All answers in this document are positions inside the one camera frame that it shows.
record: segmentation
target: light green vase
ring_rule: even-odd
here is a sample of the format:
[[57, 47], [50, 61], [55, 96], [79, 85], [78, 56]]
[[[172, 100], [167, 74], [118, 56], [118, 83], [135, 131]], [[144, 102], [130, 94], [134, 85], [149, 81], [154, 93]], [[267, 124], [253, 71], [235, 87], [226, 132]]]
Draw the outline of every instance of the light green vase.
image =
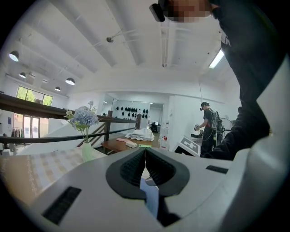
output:
[[87, 161], [94, 159], [94, 157], [92, 156], [91, 143], [83, 143], [83, 145], [82, 145], [82, 158], [83, 158], [83, 162], [87, 162]]

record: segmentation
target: green tree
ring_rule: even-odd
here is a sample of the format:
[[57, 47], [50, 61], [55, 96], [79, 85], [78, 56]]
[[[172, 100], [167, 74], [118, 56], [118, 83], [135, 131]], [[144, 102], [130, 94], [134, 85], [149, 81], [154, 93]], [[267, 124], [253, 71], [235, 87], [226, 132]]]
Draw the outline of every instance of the green tree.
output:
[[35, 95], [33, 94], [32, 90], [30, 90], [30, 89], [27, 91], [26, 100], [29, 102], [34, 102], [34, 100], [35, 100]]
[[44, 95], [42, 104], [46, 105], [46, 106], [51, 106], [52, 101], [53, 101], [53, 97], [48, 96], [48, 95]]
[[25, 100], [27, 91], [27, 88], [19, 86], [16, 97]]

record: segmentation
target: pink cloth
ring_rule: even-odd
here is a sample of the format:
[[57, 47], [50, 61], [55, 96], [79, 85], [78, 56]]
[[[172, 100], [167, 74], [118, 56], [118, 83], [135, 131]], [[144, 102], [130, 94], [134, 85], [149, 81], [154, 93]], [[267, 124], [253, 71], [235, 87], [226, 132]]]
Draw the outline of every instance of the pink cloth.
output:
[[126, 143], [126, 142], [131, 142], [131, 140], [125, 140], [125, 139], [121, 139], [121, 138], [117, 138], [116, 140], [117, 140], [117, 141], [121, 141], [121, 142], [125, 142], [125, 143]]

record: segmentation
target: black chair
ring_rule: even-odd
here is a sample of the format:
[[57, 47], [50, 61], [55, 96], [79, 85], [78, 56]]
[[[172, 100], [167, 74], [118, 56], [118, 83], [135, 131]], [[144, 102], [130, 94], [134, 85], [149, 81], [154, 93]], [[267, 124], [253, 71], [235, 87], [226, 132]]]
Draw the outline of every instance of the black chair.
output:
[[158, 131], [157, 131], [157, 125], [156, 125], [155, 122], [153, 122], [153, 123], [151, 124], [150, 129], [152, 130], [153, 133], [158, 133]]

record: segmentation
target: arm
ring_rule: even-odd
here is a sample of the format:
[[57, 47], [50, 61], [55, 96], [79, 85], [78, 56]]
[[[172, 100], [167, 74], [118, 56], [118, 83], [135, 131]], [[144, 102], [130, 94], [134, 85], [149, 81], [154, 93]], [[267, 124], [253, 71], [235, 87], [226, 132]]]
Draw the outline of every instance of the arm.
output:
[[203, 122], [200, 126], [194, 128], [194, 130], [195, 130], [195, 131], [198, 131], [200, 128], [205, 127], [207, 124], [208, 124], [208, 120], [205, 119], [204, 122]]

